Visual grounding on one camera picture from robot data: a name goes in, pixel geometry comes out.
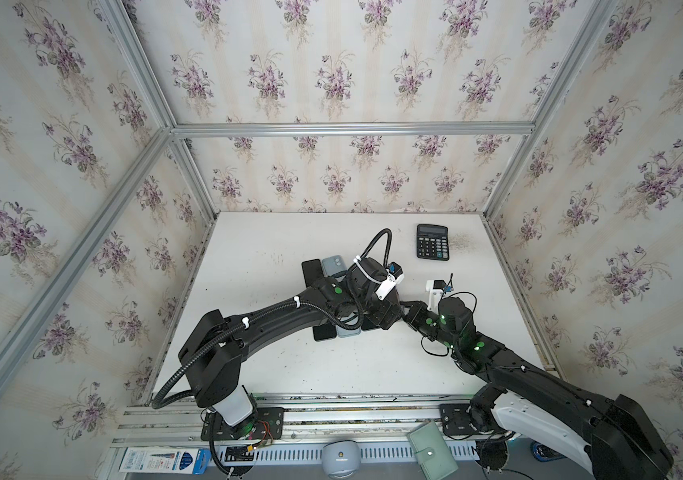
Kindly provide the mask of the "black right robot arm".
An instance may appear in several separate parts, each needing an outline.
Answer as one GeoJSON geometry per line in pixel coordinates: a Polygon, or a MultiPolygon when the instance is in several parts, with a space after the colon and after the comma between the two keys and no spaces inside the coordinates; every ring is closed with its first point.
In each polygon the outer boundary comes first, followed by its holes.
{"type": "Polygon", "coordinates": [[[477,431],[531,438],[595,479],[665,479],[673,470],[673,454],[635,400],[578,388],[524,360],[480,332],[461,298],[445,297],[435,311],[421,301],[401,310],[411,329],[447,346],[459,370],[483,380],[469,404],[477,431]]]}

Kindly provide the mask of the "black phone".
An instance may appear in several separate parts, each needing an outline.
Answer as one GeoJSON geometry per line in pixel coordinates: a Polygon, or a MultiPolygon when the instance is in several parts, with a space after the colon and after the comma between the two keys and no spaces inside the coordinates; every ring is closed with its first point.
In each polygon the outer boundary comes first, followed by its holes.
{"type": "Polygon", "coordinates": [[[324,278],[320,259],[305,260],[301,263],[302,276],[307,288],[314,287],[324,278]]]}

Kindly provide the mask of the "light blue phone case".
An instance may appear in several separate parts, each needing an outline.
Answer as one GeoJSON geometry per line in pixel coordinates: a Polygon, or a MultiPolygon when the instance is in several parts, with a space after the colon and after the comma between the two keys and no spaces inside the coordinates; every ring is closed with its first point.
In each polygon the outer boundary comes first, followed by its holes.
{"type": "Polygon", "coordinates": [[[335,330],[336,330],[336,335],[339,338],[349,338],[349,337],[353,337],[353,336],[357,336],[357,335],[361,334],[361,331],[363,331],[363,328],[359,327],[359,328],[355,328],[353,330],[350,330],[350,329],[345,329],[345,328],[341,328],[339,326],[336,326],[335,330]]]}

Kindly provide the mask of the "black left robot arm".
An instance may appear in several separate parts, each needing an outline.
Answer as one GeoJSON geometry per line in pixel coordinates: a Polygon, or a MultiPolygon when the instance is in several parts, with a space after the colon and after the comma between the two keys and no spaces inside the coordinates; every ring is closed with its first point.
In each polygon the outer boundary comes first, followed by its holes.
{"type": "Polygon", "coordinates": [[[369,322],[387,330],[403,317],[397,285],[405,276],[389,260],[391,242],[389,228],[377,232],[347,271],[316,278],[277,304],[229,317],[218,310],[204,314],[178,352],[179,368],[150,407],[159,410],[191,397],[229,427],[255,422],[255,401],[239,381],[241,364],[253,354],[306,328],[329,324],[353,331],[369,322]]]}

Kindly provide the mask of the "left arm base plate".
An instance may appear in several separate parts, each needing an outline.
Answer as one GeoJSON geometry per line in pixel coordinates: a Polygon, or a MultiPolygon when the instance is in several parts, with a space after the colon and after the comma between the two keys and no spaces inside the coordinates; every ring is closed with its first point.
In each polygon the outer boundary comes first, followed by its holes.
{"type": "Polygon", "coordinates": [[[207,426],[201,438],[215,441],[223,440],[279,440],[282,437],[285,409],[281,407],[256,408],[255,412],[237,424],[229,426],[223,417],[213,412],[207,415],[207,426]]]}

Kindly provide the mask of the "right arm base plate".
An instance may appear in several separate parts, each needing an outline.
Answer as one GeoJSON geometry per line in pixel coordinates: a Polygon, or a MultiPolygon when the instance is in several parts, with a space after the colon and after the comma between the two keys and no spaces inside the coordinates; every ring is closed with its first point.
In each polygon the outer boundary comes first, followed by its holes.
{"type": "Polygon", "coordinates": [[[443,403],[439,405],[439,419],[443,435],[461,439],[477,435],[509,437],[511,430],[501,427],[491,410],[483,409],[471,402],[443,403]]]}

